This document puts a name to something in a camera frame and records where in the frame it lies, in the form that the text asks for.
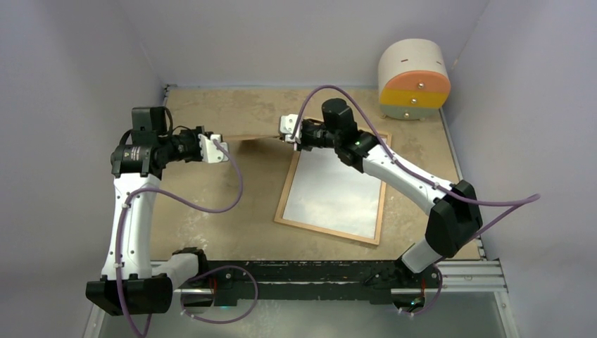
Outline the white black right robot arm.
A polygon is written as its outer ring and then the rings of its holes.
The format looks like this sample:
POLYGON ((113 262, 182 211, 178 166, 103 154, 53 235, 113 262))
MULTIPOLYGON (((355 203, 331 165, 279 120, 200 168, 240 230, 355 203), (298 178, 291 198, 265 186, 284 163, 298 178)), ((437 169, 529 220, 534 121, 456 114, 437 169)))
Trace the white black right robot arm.
POLYGON ((343 164, 393 187, 428 217, 423 239, 397 259, 395 276, 400 284, 413 286, 426 268, 442 258, 454 257, 481 229, 481 213, 474 203, 476 191, 469 182, 454 184, 402 158, 378 132, 359 128, 352 108, 343 99, 326 100, 322 117, 282 116, 282 140, 297 151, 333 149, 343 164))

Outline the round white drawer cabinet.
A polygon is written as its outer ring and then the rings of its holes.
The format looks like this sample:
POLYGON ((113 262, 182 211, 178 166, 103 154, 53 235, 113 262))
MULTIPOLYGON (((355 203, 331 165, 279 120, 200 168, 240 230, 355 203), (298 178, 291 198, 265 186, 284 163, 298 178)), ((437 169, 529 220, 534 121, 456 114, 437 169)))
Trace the round white drawer cabinet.
POLYGON ((424 120, 438 113, 451 91, 441 48, 428 39, 393 43, 378 63, 378 102, 383 115, 424 120))

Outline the brown cardboard backing board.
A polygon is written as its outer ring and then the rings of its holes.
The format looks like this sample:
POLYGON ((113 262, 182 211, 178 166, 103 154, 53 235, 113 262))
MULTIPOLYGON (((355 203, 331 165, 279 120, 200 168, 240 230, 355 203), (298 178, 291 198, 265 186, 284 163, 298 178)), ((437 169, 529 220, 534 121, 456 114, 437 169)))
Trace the brown cardboard backing board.
POLYGON ((238 135, 223 135, 222 140, 224 142, 243 142, 253 141, 259 139, 278 139, 281 136, 279 134, 238 134, 238 135))

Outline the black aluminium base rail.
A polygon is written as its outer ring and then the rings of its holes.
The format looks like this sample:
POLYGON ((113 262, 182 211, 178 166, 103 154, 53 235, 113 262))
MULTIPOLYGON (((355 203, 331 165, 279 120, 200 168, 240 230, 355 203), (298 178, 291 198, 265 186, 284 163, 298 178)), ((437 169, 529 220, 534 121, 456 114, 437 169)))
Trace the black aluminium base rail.
POLYGON ((203 261, 173 282, 165 273, 133 276, 119 287, 102 277, 86 296, 111 315, 164 313, 175 295, 190 306, 236 306, 240 300, 367 301, 416 312, 437 292, 504 292, 497 262, 443 261, 414 274, 396 261, 203 261))

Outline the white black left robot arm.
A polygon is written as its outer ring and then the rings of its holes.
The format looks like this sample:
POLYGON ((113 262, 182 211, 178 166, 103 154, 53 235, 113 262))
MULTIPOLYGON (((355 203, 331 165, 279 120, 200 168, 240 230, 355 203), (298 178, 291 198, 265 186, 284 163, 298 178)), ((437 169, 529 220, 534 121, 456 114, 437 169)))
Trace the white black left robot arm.
POLYGON ((173 292, 187 282, 206 285, 210 269, 196 247, 175 251, 158 267, 151 264, 153 207, 163 170, 175 161, 200 161, 202 127, 174 133, 164 106, 132 109, 132 128, 111 154, 115 211, 111 243, 99 280, 86 297, 112 316, 165 313, 173 292))

